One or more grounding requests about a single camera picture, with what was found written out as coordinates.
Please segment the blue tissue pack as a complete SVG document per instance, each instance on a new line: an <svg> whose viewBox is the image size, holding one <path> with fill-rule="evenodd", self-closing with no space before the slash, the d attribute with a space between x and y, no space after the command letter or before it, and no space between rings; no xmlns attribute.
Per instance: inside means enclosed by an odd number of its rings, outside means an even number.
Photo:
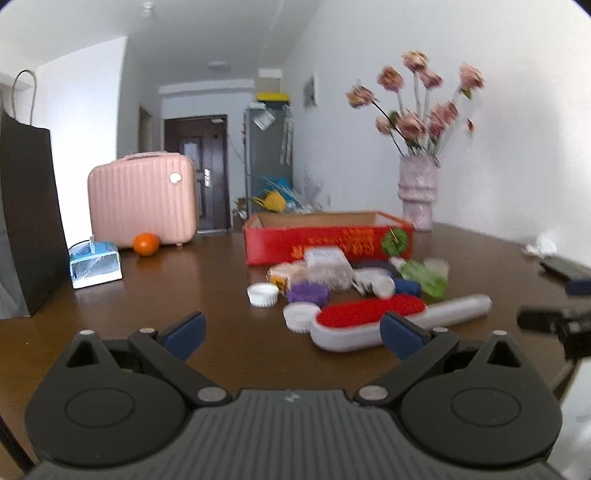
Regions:
<svg viewBox="0 0 591 480"><path fill-rule="evenodd" d="M122 270L117 247L110 241L93 237L68 249L69 272L74 289L82 289L121 280Z"/></svg>

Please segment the red cardboard box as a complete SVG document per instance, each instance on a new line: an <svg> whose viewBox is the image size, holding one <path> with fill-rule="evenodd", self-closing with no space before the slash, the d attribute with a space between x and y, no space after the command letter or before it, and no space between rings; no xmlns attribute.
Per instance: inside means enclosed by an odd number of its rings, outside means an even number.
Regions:
<svg viewBox="0 0 591 480"><path fill-rule="evenodd" d="M312 247L335 246L349 261L412 256L413 226L381 211L256 213L243 226L249 266L300 261Z"/></svg>

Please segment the white pill bottle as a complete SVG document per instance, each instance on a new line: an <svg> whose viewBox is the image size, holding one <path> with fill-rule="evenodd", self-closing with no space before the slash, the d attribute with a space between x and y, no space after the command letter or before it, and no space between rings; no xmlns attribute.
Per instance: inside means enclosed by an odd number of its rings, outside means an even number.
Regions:
<svg viewBox="0 0 591 480"><path fill-rule="evenodd" d="M396 284L387 270L363 268L353 271L353 288L363 296L389 299L396 294Z"/></svg>

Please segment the round ceiling lamp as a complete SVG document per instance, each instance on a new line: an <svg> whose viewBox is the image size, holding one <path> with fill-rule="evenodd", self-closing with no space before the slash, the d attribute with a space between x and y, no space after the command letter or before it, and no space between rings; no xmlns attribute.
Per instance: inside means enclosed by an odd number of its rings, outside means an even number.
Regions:
<svg viewBox="0 0 591 480"><path fill-rule="evenodd" d="M214 60L207 64L207 68L211 71L226 71L229 69L229 64L225 61Z"/></svg>

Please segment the yellow labelled small box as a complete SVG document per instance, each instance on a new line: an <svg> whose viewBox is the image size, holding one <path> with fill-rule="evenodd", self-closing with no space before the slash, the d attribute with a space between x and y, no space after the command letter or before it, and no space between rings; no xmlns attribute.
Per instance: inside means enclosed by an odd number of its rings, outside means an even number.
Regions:
<svg viewBox="0 0 591 480"><path fill-rule="evenodd" d="M270 267L266 273L266 280L276 285L283 295L286 295L294 285L307 282L307 279L307 266L304 261L280 263Z"/></svg>

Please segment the yellow blue bags pile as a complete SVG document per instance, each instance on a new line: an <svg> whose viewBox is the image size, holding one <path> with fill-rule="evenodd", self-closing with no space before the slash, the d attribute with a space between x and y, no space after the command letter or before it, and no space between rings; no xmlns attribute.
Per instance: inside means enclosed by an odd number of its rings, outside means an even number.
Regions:
<svg viewBox="0 0 591 480"><path fill-rule="evenodd" d="M259 177L259 180L263 181L263 188L249 198L253 204L270 213L284 213L288 208L294 207L296 200L293 188L286 178Z"/></svg>

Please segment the orange tangerine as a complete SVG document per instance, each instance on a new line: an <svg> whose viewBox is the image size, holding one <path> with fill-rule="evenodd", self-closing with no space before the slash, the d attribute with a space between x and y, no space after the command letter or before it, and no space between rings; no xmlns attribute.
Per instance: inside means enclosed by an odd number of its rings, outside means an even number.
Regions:
<svg viewBox="0 0 591 480"><path fill-rule="evenodd" d="M138 234L132 241L133 251L141 257L150 257L154 255L160 247L158 237L149 232Z"/></svg>

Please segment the red lint brush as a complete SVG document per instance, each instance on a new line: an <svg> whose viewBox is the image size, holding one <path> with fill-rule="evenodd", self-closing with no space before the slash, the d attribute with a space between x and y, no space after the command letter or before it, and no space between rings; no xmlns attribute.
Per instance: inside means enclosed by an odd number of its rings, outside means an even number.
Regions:
<svg viewBox="0 0 591 480"><path fill-rule="evenodd" d="M484 294L431 306L417 297L401 294L389 300L363 300L326 307L311 321L308 332L311 341L322 350L352 352L382 344L380 321L389 312L406 314L412 323L431 330L484 317L492 305L492 299Z"/></svg>

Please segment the dried pink flowers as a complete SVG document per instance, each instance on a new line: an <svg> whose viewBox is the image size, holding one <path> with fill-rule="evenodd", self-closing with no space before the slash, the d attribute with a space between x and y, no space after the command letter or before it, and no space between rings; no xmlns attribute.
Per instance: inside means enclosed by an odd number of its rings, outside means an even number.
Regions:
<svg viewBox="0 0 591 480"><path fill-rule="evenodd" d="M452 98L432 104L432 92L443 86L444 79L430 67L429 57L419 50L411 50L402 54L402 62L412 74L413 103L403 99L406 81L391 65L382 68L377 82L384 91L397 97L396 108L388 110L383 107L374 92L361 82L346 91L346 101L353 109L376 108L379 112L375 122L377 130L392 139L399 153L406 153L412 158L427 156L435 166L439 166L439 154L460 121L460 99L471 100L477 91L485 87L485 77L478 68L462 64L459 67L459 83Z"/></svg>

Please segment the white ridged cap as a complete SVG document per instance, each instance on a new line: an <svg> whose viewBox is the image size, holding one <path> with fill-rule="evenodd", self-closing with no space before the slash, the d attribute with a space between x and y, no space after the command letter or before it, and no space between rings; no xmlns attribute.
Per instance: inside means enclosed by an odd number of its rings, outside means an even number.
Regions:
<svg viewBox="0 0 591 480"><path fill-rule="evenodd" d="M294 302L283 308L283 319L287 329L298 334L310 332L321 307L311 302Z"/></svg>

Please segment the blue ridged lid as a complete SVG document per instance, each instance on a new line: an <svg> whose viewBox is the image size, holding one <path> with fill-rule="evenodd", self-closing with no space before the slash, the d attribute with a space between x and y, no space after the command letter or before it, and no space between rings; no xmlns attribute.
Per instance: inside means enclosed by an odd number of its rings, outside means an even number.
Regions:
<svg viewBox="0 0 591 480"><path fill-rule="evenodd" d="M394 288L396 288L397 294L412 295L418 298L422 297L422 287L416 281L394 278Z"/></svg>

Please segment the purple ridged lid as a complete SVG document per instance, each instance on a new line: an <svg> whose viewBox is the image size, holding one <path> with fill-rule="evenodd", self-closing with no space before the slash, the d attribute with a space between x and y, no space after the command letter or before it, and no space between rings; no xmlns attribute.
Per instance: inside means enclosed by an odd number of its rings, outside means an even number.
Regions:
<svg viewBox="0 0 591 480"><path fill-rule="evenodd" d="M329 304L331 290L325 285L311 282L295 284L287 291L287 302L305 302L324 307Z"/></svg>

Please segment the pink hard-shell suitcase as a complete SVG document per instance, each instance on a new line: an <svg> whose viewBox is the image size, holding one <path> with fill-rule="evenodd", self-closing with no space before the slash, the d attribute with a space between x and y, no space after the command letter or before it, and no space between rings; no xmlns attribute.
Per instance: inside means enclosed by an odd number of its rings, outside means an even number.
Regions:
<svg viewBox="0 0 591 480"><path fill-rule="evenodd" d="M183 245L197 232L195 168L179 153L130 154L88 175L92 234L118 248L151 233L163 245Z"/></svg>

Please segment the clear cotton swab jar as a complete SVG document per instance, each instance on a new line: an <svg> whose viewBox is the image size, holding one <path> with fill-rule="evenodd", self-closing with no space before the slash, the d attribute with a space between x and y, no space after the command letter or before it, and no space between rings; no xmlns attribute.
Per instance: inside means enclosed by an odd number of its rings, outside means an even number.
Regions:
<svg viewBox="0 0 591 480"><path fill-rule="evenodd" d="M311 247L304 250L308 282L343 291L352 287L353 267L337 246Z"/></svg>

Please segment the white ridged lid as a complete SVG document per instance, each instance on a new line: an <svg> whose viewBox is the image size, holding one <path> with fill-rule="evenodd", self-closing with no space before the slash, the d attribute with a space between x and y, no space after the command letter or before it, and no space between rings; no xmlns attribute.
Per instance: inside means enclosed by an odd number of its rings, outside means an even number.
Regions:
<svg viewBox="0 0 591 480"><path fill-rule="evenodd" d="M269 308L276 305L280 296L280 289L269 282L259 282L249 285L246 289L249 303L256 308Z"/></svg>

